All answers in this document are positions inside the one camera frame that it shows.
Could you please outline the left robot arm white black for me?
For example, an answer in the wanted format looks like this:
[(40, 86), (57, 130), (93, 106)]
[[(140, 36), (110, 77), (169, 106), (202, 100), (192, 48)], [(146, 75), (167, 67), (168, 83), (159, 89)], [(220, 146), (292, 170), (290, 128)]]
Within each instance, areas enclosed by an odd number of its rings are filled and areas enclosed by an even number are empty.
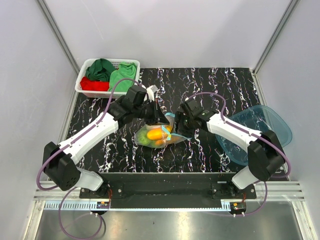
[(134, 119), (142, 119), (148, 125), (168, 124), (155, 97), (157, 90), (156, 85), (133, 85), (125, 95), (109, 101), (104, 112), (77, 134), (59, 144), (48, 143), (41, 171), (62, 191), (74, 187), (88, 189), (95, 197), (103, 198), (108, 193), (106, 180), (99, 173), (79, 168), (77, 164), (96, 144)]

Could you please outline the clear zip top bag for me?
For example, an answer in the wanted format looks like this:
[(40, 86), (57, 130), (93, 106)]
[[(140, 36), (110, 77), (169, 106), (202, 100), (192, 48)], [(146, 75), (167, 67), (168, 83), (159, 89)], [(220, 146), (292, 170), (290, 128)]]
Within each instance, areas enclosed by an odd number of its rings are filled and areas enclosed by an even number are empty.
[(164, 116), (169, 121), (169, 124), (144, 125), (134, 134), (134, 142), (140, 146), (160, 149), (171, 144), (190, 140), (190, 138), (175, 132), (175, 114), (167, 112)]

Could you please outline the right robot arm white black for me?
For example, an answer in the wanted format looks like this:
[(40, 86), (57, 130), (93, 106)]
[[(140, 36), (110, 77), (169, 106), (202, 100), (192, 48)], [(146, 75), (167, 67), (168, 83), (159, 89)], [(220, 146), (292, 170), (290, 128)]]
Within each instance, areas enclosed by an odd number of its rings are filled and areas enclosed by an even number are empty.
[(232, 198), (239, 198), (253, 183), (268, 181), (286, 162), (280, 141), (272, 130), (261, 132), (243, 126), (212, 108), (205, 109), (195, 99), (180, 104), (174, 122), (180, 135), (191, 138), (195, 130), (203, 130), (227, 139), (247, 153), (248, 165), (227, 185)]

